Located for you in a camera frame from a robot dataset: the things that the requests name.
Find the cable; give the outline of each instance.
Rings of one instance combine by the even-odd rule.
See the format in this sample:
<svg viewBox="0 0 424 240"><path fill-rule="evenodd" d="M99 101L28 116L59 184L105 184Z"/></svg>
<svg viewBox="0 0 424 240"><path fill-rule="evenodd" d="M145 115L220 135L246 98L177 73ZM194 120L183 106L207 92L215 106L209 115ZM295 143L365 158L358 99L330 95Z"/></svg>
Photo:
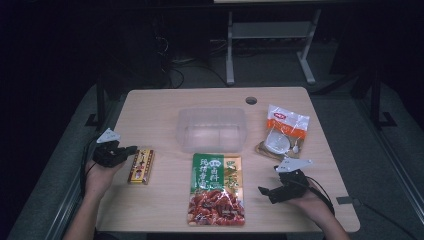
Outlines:
<svg viewBox="0 0 424 240"><path fill-rule="evenodd" d="M216 71L214 71L213 69L211 69L209 67L197 65L197 66L179 66L177 68L189 68L189 67L191 67L191 68L204 68L204 69L207 69L207 70L211 71L212 73L214 73L221 80L221 82L224 83L224 85L226 87L231 87L232 86L232 85L227 84L227 82Z"/></svg>
<svg viewBox="0 0 424 240"><path fill-rule="evenodd" d="M177 86L174 86L174 83L172 82L172 78L168 75L168 77L169 77L169 81L170 81L170 83L171 83L171 88L173 88L173 89L178 89L178 88L180 88L181 87L181 85L183 85L183 83L184 83L184 74L181 72L181 71L178 71L177 69L174 69L174 68L171 68L171 69L169 69L170 71L175 71L175 72L177 72L177 73L179 73L180 75L181 75L181 82L180 82L180 84L178 84Z"/></svg>
<svg viewBox="0 0 424 240"><path fill-rule="evenodd" d="M306 188L306 189L309 189L309 191L311 191L313 194L315 194L319 199L321 199L324 203L325 203L325 205L327 205L327 207L328 207L328 209L331 211L331 213L333 214L333 215L335 215L335 211L334 211L334 207L333 207L333 203L331 202L331 199L328 197L328 195L327 195L327 197L325 197L324 196L324 194L322 194L319 190L317 190L316 188L314 188L314 187L310 187L310 186L306 186L305 184L303 184L303 183L300 183L300 182L297 182L297 181L293 181L293 180L288 180L288 182L290 182L290 183L294 183L294 184L297 184L297 185L299 185L299 186L301 186L301 187L304 187L304 188Z"/></svg>
<svg viewBox="0 0 424 240"><path fill-rule="evenodd" d="M227 50L226 46L228 45L227 40L211 40L211 43L217 43L217 42L222 42L221 45L219 45L218 47L213 48L210 51L210 56L213 57L214 55L217 55L218 53L224 52Z"/></svg>
<svg viewBox="0 0 424 240"><path fill-rule="evenodd" d="M258 48L252 46L248 41L239 41L233 44L233 56L239 58L250 58L258 55Z"/></svg>
<svg viewBox="0 0 424 240"><path fill-rule="evenodd" d="M379 215L380 217L386 219L387 221L389 221L390 223L392 223L393 225L395 225L396 227L398 227L400 230L402 230L405 234L407 234L410 238L418 240L418 238L416 238L410 231L408 231L406 228L402 227L399 223L395 222L394 220L390 219L389 217L387 217L386 215L384 215L383 213L379 212L377 209L371 207L370 205L361 202L359 199L357 198L353 198L353 200L357 200L361 206L364 206L366 208L368 208L369 210L371 210L372 212L374 212L375 214Z"/></svg>
<svg viewBox="0 0 424 240"><path fill-rule="evenodd" d="M165 56L165 53L168 51L168 48L169 48L169 42L168 42L168 40L166 40L166 38L163 38L163 37L156 37L156 40L158 40L158 44L160 45L160 42L161 41L164 41L165 42L165 49L163 49L162 51L158 51L158 53L159 53L159 55L161 55L161 56Z"/></svg>
<svg viewBox="0 0 424 240"><path fill-rule="evenodd" d="M87 159L88 159L88 150L90 149L90 146L93 143L93 141L96 140L97 138L99 138L99 136L93 137L84 146L82 159L81 159L81 166L80 166L80 195L82 198L84 198L84 195L85 195L85 182L87 179L87 174L91 170L91 168L94 167L94 165L91 166L90 169L87 171L87 173L85 172L85 165L87 164Z"/></svg>
<svg viewBox="0 0 424 240"><path fill-rule="evenodd" d="M314 183L316 183L316 184L317 184L317 185L321 188L321 190L325 193L325 196L327 196L328 201L330 201L330 202L331 202L330 196L328 196L328 194L327 194L327 192L325 191L325 189L321 186L321 184L319 184L319 182L318 182L317 180L315 180L315 179L313 179L313 178L311 178L311 177L308 177L308 176L306 176L306 178L308 178L308 179L310 179L310 180L314 181Z"/></svg>

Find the transparent storage box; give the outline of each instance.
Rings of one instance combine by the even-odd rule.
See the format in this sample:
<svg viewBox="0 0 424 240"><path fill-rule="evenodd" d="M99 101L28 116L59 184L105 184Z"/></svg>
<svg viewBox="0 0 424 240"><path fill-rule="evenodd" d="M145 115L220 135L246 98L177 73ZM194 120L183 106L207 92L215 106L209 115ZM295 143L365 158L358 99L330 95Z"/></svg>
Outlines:
<svg viewBox="0 0 424 240"><path fill-rule="evenodd" d="M183 152L237 153L246 137L243 109L187 108L179 112L177 141Z"/></svg>

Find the person's right hand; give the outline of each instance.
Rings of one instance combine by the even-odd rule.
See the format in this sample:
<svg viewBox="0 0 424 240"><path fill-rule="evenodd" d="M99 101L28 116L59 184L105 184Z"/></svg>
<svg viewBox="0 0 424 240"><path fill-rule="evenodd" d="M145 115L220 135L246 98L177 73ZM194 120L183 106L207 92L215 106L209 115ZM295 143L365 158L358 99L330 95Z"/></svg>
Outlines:
<svg viewBox="0 0 424 240"><path fill-rule="evenodd" d="M309 186L317 189L316 185L308 180ZM309 189L301 198L294 198L287 201L288 203L300 208L312 221L317 224L327 218L333 218L333 214L327 205Z"/></svg>
<svg viewBox="0 0 424 240"><path fill-rule="evenodd" d="M310 180L311 187L316 188ZM301 198L286 201L300 208L315 224L322 229L327 240L347 240L349 235L336 219L328 206L309 189Z"/></svg>

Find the packaged food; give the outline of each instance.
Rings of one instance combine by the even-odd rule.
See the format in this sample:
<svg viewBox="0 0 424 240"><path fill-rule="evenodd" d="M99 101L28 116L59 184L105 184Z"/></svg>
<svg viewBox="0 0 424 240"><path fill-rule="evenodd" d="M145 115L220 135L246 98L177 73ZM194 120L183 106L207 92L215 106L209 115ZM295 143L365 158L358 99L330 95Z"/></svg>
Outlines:
<svg viewBox="0 0 424 240"><path fill-rule="evenodd" d="M130 175L128 176L128 183L142 183L147 185L149 183L154 157L155 152L150 148L137 149Z"/></svg>
<svg viewBox="0 0 424 240"><path fill-rule="evenodd" d="M244 225L240 156L193 155L187 222L192 226Z"/></svg>
<svg viewBox="0 0 424 240"><path fill-rule="evenodd" d="M281 107L269 105L268 135L256 151L277 159L299 158L308 130L309 116L297 114Z"/></svg>

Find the dark floor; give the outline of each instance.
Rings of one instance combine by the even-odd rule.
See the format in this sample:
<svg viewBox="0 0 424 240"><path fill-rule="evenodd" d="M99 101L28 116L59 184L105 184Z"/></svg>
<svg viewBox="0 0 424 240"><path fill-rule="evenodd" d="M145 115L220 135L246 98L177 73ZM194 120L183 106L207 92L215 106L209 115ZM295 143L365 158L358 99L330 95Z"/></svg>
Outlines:
<svg viewBox="0 0 424 240"><path fill-rule="evenodd" d="M388 73L383 80L385 84L396 90L404 103L402 107L405 107L415 123L424 129L424 115L422 114L424 105L416 104L422 102L424 89L424 81L422 81L424 78L422 56L424 54L423 41L421 41L423 35L420 34L421 31L418 31L420 28L416 23L424 21L421 21L423 16L419 14L419 8L416 8L411 2L409 1L409 4L405 2L399 9L388 8L385 12L392 16L391 14L396 9L396 15L393 15L396 17L387 20L390 20L389 22L392 24L392 28L396 30L395 32L400 34L390 34L391 41L384 41L384 44L381 44L384 47L390 47L390 51L385 51L386 55L383 58L385 60L384 72ZM150 25L141 24L141 26L146 26L142 28L143 30L131 31L131 29L128 29L128 26L132 27L137 22L145 23L145 18L123 18L122 15L112 15L112 17L105 18L102 13L88 14L79 5L75 6L69 2L4 1L1 3L0 9L0 35L3 36L0 38L0 45L2 46L0 52L2 56L0 65L1 100L3 112L6 113L6 120L2 124L2 133L6 133L5 138L7 139L2 144L2 152L6 155L1 158L1 177L3 180L1 183L1 206L4 214L1 217L0 238L6 238L57 143L62 138L70 119L80 105L81 99L96 83L99 73L104 74L106 72L106 78L118 76L126 79L115 83L117 85L107 86L112 97L119 96L121 92L127 91L129 88L169 87L168 78L163 77L160 68L156 68L156 71L147 71L146 69L134 71L131 70L133 69L131 64L153 64L152 66L159 64L165 69L169 69L170 60L176 59L175 55L180 53L180 49L172 45L171 42L171 50L174 52L166 57L163 57L163 55L159 57L154 52L152 55L151 51L140 50L145 49L143 46L146 45L157 47L158 51L163 50L163 42L156 42L154 38L149 38L150 35L145 34L146 31L150 30ZM331 22L331 18L328 20L325 15L323 19ZM122 23L124 27L115 27L116 22ZM404 23L410 23L410 28L402 28ZM325 31L321 28L317 33L315 42L326 43L328 39L340 38L341 33L340 31ZM214 34L220 36L222 33L218 30ZM103 39L107 38L108 41L93 40L93 35L101 36ZM136 43L134 43L133 37L144 39L142 41L146 45L134 45ZM181 41L178 37L174 39L174 42ZM109 45L111 43L118 43L117 46L122 47L114 49ZM346 50L352 44L351 41L342 43L347 46L341 48L342 50ZM203 49L200 53L194 51L198 53L195 56L196 58L204 60L205 51L202 48L205 46L204 44L205 41L199 41L196 45L192 45L198 49ZM285 42L284 44L286 44L284 46L293 44L290 47L296 47L297 43ZM128 49L140 50L140 54L134 54L135 51L127 51L127 47ZM325 54L326 47L323 47L323 49L322 54ZM343 53L341 58L346 59L346 54L351 53ZM252 55L251 51L247 53L239 52L240 62L243 63L244 61L248 64L250 55ZM316 57L317 66L319 66L320 58L318 54ZM208 59L207 62L210 67L222 69L219 61L215 62L213 59ZM349 64L357 65L358 63L348 62L347 65ZM179 68L183 72L200 71L200 74L204 74L202 69L205 70L205 68L200 70L199 68ZM346 69L348 68L339 66L338 69L332 70L343 72ZM329 70L330 68L317 69L317 71ZM143 79L156 76L155 79L158 80L134 83L131 79L134 79L135 76ZM182 87L190 87L190 84L196 81L196 77L190 79L189 76L189 74L186 74L184 83L186 85ZM181 79L175 78L174 80L176 81L173 85L177 86ZM208 83L200 84L202 87L207 87ZM251 86L250 84L254 84L254 81L241 83L239 86L243 86L243 84ZM394 139L391 140L395 144L404 144L396 142Z"/></svg>

